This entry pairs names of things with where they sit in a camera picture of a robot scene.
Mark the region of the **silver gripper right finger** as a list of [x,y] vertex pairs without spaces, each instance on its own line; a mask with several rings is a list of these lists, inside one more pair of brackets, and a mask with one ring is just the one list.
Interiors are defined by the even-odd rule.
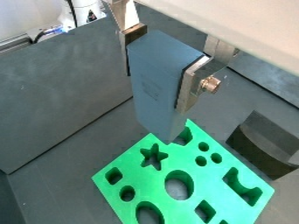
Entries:
[[235,46],[211,35],[207,36],[203,55],[183,70],[175,105],[181,114],[191,109],[202,93],[217,93],[221,80],[215,77],[215,73],[229,65],[238,52]]

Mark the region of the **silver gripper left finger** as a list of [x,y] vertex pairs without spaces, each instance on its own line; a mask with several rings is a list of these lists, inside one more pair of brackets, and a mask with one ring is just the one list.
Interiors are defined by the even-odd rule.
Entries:
[[127,45],[147,34],[147,25],[139,20],[134,0],[107,0],[107,4],[117,20],[126,75],[130,76]]

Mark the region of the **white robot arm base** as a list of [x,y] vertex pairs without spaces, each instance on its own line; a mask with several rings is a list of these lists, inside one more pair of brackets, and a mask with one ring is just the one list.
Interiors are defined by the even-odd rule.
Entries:
[[67,33],[70,30],[105,18],[107,16],[101,0],[61,0],[61,15],[49,24],[33,28],[27,35],[31,43]]

